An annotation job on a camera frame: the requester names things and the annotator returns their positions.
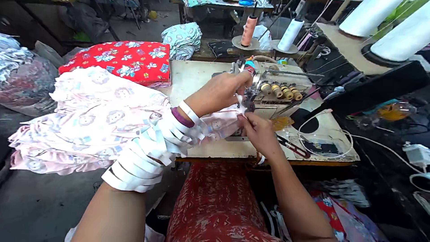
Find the light blue printed fabric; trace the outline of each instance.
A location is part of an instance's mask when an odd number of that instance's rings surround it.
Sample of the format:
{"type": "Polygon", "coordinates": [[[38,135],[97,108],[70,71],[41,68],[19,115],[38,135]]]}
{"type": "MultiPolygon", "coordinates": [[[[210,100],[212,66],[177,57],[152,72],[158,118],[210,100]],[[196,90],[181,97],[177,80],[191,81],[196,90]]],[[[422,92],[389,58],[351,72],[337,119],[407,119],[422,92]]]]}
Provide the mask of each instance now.
{"type": "MultiPolygon", "coordinates": [[[[184,2],[184,5],[186,7],[194,7],[194,6],[201,6],[205,4],[214,4],[214,5],[223,5],[223,6],[240,6],[238,3],[229,3],[224,2],[223,0],[182,0],[184,2]]],[[[268,0],[257,0],[257,8],[273,8],[273,6],[269,3],[268,0]]]]}
{"type": "Polygon", "coordinates": [[[169,59],[188,60],[200,49],[202,32],[197,23],[174,25],[161,33],[163,43],[170,44],[169,59]]]}

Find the white fabric strip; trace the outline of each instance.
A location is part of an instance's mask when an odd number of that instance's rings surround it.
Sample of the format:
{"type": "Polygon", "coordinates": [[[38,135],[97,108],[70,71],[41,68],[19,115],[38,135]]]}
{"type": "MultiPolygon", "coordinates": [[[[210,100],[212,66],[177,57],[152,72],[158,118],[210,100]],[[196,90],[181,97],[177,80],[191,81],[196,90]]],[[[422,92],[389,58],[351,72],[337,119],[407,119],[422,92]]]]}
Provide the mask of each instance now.
{"type": "Polygon", "coordinates": [[[113,188],[124,191],[146,192],[162,179],[163,165],[171,164],[177,156],[186,157],[187,149],[198,144],[205,134],[205,123],[184,102],[180,108],[195,123],[193,128],[181,124],[166,112],[158,122],[127,143],[116,162],[103,174],[113,188]]]}

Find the red cartoon print fabric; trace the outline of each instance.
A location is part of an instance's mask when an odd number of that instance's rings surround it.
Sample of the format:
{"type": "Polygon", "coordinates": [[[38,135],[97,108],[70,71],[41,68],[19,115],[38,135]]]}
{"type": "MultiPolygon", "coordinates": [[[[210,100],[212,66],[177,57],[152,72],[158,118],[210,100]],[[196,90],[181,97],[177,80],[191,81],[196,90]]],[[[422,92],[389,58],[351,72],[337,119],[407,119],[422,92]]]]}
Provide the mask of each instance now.
{"type": "Polygon", "coordinates": [[[263,216],[242,164],[192,164],[170,217],[166,242],[266,241],[263,216]]]}
{"type": "Polygon", "coordinates": [[[63,74],[76,68],[100,66],[146,87],[167,87],[169,51],[169,44],[158,42],[106,42],[81,50],[58,71],[63,74]]]}

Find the white table top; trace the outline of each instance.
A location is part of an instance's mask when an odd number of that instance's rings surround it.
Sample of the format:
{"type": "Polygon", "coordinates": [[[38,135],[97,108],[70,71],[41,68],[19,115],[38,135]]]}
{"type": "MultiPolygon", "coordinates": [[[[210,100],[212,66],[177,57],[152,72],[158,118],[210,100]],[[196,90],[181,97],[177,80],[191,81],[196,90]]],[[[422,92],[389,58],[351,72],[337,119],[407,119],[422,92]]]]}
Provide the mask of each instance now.
{"type": "MultiPolygon", "coordinates": [[[[188,96],[199,90],[215,72],[229,71],[230,63],[220,62],[201,62],[201,61],[178,61],[170,62],[172,85],[166,88],[160,88],[159,91],[170,96],[172,106],[177,106],[188,96]]],[[[291,66],[293,71],[300,71],[298,67],[291,66]]],[[[301,104],[301,108],[312,111],[322,103],[322,99],[307,99],[301,104]]],[[[319,128],[311,134],[303,136],[308,140],[330,140],[332,139],[338,144],[338,149],[345,152],[349,149],[350,143],[347,137],[339,130],[339,124],[336,122],[332,114],[324,114],[317,117],[319,128]]],[[[287,138],[293,144],[302,147],[298,140],[297,130],[293,127],[284,128],[282,131],[277,131],[277,134],[287,138]]],[[[346,157],[329,159],[311,155],[310,158],[304,159],[301,156],[296,156],[295,153],[281,146],[289,160],[309,160],[309,161],[358,161],[359,156],[353,149],[346,157]]],[[[226,141],[219,140],[210,144],[196,146],[188,150],[189,157],[224,157],[224,158],[248,158],[256,156],[256,150],[250,141],[226,141]]]]}

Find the stack of fabric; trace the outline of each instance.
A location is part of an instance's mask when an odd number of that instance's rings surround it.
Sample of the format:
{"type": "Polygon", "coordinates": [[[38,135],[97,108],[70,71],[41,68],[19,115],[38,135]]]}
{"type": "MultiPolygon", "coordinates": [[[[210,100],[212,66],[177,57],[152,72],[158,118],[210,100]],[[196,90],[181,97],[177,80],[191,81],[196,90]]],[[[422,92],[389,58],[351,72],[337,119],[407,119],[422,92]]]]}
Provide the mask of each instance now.
{"type": "Polygon", "coordinates": [[[100,66],[110,73],[146,87],[170,86],[169,45],[159,42],[120,41],[96,44],[78,52],[60,74],[100,66]]]}
{"type": "Polygon", "coordinates": [[[189,60],[200,50],[202,32],[197,23],[174,25],[161,33],[164,44],[170,45],[170,59],[189,60]]]}
{"type": "MultiPolygon", "coordinates": [[[[109,167],[127,142],[170,112],[166,95],[101,67],[77,68],[56,79],[55,113],[25,122],[9,138],[17,151],[11,169],[70,174],[109,167]]],[[[237,105],[202,117],[206,137],[219,140],[237,129],[237,105]]]]}

